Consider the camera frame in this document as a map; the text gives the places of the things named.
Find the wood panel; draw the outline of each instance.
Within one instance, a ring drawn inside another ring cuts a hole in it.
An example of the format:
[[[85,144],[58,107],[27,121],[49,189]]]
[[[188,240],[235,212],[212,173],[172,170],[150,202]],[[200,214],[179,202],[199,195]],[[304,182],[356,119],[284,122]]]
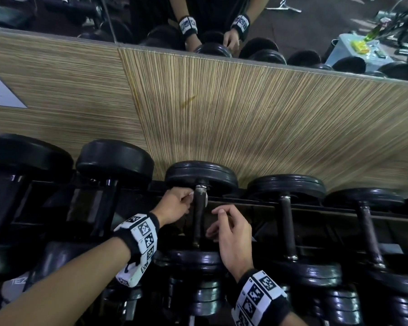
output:
[[[408,83],[132,48],[120,54],[158,178],[174,162],[199,159],[232,168],[242,186],[300,173],[329,190],[408,190]]]
[[[0,31],[0,79],[28,107],[0,107],[0,132],[43,139],[74,158],[96,138],[147,149],[114,44]]]

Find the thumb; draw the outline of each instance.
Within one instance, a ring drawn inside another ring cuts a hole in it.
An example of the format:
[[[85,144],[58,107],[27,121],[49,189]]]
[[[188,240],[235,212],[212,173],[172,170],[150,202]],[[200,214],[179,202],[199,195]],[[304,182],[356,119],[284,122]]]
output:
[[[228,46],[228,39],[230,38],[230,31],[226,32],[223,35],[223,45],[226,47]]]
[[[218,211],[218,221],[219,221],[219,241],[222,238],[227,238],[228,236],[232,235],[230,229],[230,223],[228,221],[228,215],[222,208]]]

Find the metal stand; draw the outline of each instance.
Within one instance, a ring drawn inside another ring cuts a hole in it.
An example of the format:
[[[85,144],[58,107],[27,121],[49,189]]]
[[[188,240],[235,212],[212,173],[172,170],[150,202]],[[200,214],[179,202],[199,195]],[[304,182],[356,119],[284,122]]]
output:
[[[286,4],[287,0],[281,0],[280,6],[277,8],[266,8],[266,10],[293,10],[295,12],[302,12],[300,9],[292,8]]]

